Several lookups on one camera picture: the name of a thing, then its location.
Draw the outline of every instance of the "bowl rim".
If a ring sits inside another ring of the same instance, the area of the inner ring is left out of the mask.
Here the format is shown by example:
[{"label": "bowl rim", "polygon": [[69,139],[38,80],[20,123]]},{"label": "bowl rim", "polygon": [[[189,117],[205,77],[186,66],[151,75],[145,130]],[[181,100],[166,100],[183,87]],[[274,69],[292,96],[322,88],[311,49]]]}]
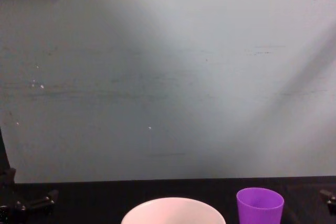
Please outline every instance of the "bowl rim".
[{"label": "bowl rim", "polygon": [[152,199],[152,200],[146,201],[144,203],[141,203],[141,204],[133,207],[130,211],[127,212],[127,214],[122,218],[121,224],[125,224],[124,222],[125,222],[126,217],[129,216],[130,214],[132,214],[132,212],[138,210],[139,208],[142,208],[142,207],[144,207],[146,205],[153,204],[153,203],[155,203],[157,201],[167,200],[167,199],[170,199],[170,200],[182,200],[182,201],[192,201],[194,203],[202,205],[202,206],[204,206],[206,208],[209,208],[212,211],[214,211],[219,216],[220,220],[222,221],[222,224],[226,224],[226,221],[225,221],[223,215],[216,208],[214,208],[214,207],[210,206],[209,204],[204,203],[202,201],[199,201],[199,200],[196,200],[196,199],[183,198],[183,197],[164,197],[164,198]]}]

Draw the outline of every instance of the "light blue wall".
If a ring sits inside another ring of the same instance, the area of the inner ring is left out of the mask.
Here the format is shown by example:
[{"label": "light blue wall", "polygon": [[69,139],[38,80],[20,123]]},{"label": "light blue wall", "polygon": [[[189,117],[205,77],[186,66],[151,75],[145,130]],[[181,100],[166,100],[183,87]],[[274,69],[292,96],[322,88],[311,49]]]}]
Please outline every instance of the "light blue wall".
[{"label": "light blue wall", "polygon": [[18,182],[336,175],[336,0],[0,0]]}]

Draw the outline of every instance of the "purple cup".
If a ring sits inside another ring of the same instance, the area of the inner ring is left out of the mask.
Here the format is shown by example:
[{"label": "purple cup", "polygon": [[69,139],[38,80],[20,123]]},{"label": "purple cup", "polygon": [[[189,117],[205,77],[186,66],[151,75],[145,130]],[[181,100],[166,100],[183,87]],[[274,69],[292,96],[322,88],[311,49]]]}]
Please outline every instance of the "purple cup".
[{"label": "purple cup", "polygon": [[284,198],[264,188],[245,188],[237,193],[240,224],[280,224]]}]

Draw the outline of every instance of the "black bracket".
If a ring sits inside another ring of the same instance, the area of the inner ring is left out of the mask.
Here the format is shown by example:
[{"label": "black bracket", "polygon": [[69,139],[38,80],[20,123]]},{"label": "black bracket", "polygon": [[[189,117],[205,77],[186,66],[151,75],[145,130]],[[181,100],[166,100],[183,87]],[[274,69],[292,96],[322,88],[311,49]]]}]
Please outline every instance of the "black bracket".
[{"label": "black bracket", "polygon": [[11,168],[0,173],[0,224],[26,223],[30,217],[39,214],[51,215],[58,199],[58,191],[53,190],[39,199],[26,201],[13,190],[15,172]]},{"label": "black bracket", "polygon": [[321,199],[329,208],[330,215],[336,216],[336,196],[327,190],[320,190]]}]

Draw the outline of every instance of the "black table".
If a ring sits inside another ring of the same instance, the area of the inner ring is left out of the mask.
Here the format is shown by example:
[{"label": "black table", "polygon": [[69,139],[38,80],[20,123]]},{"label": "black table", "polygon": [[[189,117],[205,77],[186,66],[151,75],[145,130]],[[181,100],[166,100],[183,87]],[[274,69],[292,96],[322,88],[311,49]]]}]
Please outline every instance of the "black table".
[{"label": "black table", "polygon": [[35,224],[115,223],[136,205],[161,197],[186,197],[215,207],[228,224],[238,224],[236,193],[245,187],[265,187],[285,198],[282,224],[336,223],[319,197],[319,190],[336,193],[336,177],[182,179],[61,184],[19,184],[27,199],[59,190],[54,215]]}]

